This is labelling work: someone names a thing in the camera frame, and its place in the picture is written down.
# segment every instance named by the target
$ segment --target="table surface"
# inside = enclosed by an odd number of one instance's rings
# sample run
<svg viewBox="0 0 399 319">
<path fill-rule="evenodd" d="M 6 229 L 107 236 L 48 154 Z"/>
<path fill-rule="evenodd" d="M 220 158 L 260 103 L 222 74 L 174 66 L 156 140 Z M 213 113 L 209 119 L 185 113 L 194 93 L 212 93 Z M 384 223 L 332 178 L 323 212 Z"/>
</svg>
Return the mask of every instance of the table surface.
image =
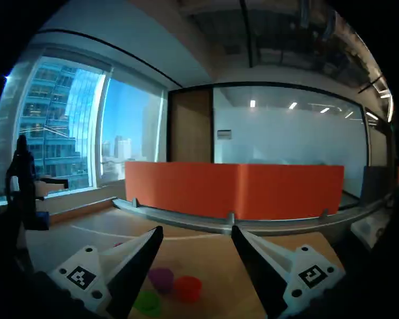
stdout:
<svg viewBox="0 0 399 319">
<path fill-rule="evenodd" d="M 160 296 L 160 318 L 265 318 L 265 312 L 244 264 L 229 236 L 183 229 L 105 209 L 59 224 L 48 232 L 27 232 L 27 245 L 36 270 L 51 271 L 85 245 L 106 250 L 162 225 L 164 240 L 151 269 L 170 268 L 174 278 L 191 275 L 203 283 L 201 298 L 182 304 L 172 294 Z M 343 267 L 325 237 L 318 232 L 264 237 L 290 250 L 308 244 L 330 262 Z M 141 290 L 153 290 L 146 278 Z M 132 309 L 129 318 L 148 318 Z"/>
</svg>

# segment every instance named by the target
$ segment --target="red cup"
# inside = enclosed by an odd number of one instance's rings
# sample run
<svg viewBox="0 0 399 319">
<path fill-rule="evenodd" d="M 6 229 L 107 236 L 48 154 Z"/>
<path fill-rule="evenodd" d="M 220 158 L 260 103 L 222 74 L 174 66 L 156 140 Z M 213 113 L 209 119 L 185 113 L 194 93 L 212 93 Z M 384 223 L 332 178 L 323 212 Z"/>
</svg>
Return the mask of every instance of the red cup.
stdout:
<svg viewBox="0 0 399 319">
<path fill-rule="evenodd" d="M 201 280 L 192 276 L 177 278 L 173 284 L 176 297 L 183 303 L 194 303 L 200 297 L 203 284 Z"/>
</svg>

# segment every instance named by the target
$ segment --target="glass building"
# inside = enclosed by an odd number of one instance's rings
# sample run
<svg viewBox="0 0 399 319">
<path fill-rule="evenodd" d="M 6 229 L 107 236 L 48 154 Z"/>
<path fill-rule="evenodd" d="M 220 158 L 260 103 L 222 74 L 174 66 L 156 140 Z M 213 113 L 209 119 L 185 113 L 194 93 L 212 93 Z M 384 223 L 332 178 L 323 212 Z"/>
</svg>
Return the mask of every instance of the glass building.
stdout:
<svg viewBox="0 0 399 319">
<path fill-rule="evenodd" d="M 70 190 L 92 186 L 91 112 L 103 81 L 101 70 L 86 68 L 59 59 L 39 63 L 19 121 L 18 134 L 27 137 L 37 175 L 68 179 Z"/>
</svg>

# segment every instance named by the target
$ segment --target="frosted glass wall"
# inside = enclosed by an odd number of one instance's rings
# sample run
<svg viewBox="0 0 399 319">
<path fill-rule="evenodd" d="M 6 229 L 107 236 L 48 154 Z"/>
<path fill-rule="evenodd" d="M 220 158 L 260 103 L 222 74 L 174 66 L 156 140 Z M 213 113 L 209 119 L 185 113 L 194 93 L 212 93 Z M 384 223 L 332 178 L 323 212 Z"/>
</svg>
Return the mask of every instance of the frosted glass wall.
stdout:
<svg viewBox="0 0 399 319">
<path fill-rule="evenodd" d="M 357 105 L 277 87 L 215 88 L 213 99 L 215 163 L 342 165 L 344 190 L 360 196 L 367 143 Z"/>
</svg>

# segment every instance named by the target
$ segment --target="wooden door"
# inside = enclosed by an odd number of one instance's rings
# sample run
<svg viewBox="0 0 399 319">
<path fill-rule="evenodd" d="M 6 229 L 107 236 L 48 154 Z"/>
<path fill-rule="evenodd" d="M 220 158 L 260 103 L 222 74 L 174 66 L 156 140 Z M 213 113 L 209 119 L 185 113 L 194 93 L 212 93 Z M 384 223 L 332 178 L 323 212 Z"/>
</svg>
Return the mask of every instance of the wooden door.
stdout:
<svg viewBox="0 0 399 319">
<path fill-rule="evenodd" d="M 169 162 L 213 162 L 212 89 L 171 93 Z"/>
</svg>

